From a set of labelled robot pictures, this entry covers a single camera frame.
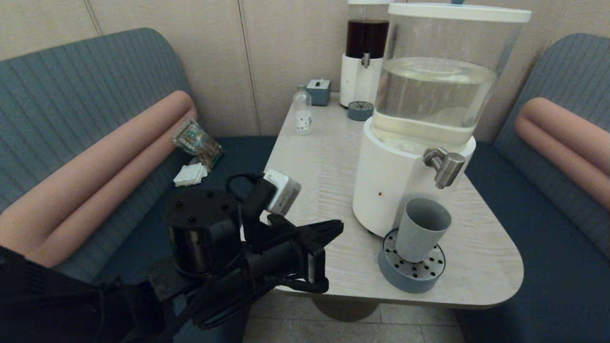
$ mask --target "table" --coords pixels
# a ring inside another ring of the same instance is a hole
[[[295,225],[341,219],[343,234],[326,247],[328,296],[383,303],[484,309],[511,298],[523,281],[517,247],[485,201],[464,176],[447,206],[452,227],[441,238],[447,258],[443,275],[430,291],[410,294],[381,274],[381,237],[354,216],[351,202],[364,122],[347,118],[333,93],[326,107],[314,106],[312,131],[298,135],[292,110],[279,133],[267,169],[276,169],[303,186],[286,216]],[[297,292],[279,287],[286,292]]]

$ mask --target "black fabric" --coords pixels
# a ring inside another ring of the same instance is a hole
[[[525,276],[502,305],[459,310],[473,342],[610,342],[608,260],[559,209],[486,143],[466,175],[521,253]]]
[[[210,175],[197,187],[224,190],[226,180],[239,173],[259,173],[267,164],[276,137],[220,138],[225,154]],[[247,191],[237,184],[237,190]],[[104,266],[97,280],[120,276],[124,283],[139,283],[145,279],[146,269],[157,261],[171,256],[167,228],[163,223],[163,209],[171,186],[151,208],[138,227]],[[241,342],[245,331],[248,309],[233,320],[212,330],[201,331],[188,322],[175,338],[176,342]]]

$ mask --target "table pedestal base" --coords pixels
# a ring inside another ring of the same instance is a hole
[[[341,322],[355,322],[368,317],[379,306],[378,303],[352,300],[312,298],[315,307],[323,314]]]

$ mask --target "drip tray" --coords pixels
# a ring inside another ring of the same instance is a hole
[[[445,254],[435,245],[426,258],[417,263],[409,262],[396,251],[398,229],[386,235],[379,251],[379,269],[392,285],[409,293],[424,293],[434,286],[445,271]]]

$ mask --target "floor tile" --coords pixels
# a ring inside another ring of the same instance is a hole
[[[422,325],[426,343],[464,343],[464,335],[459,327],[437,327]]]
[[[250,317],[274,319],[333,320],[320,312],[307,296],[286,295],[279,291],[269,293],[255,302]],[[381,323],[379,308],[359,322]]]
[[[244,343],[424,343],[418,325],[250,318]]]
[[[381,304],[381,322],[388,324],[457,325],[451,309]]]

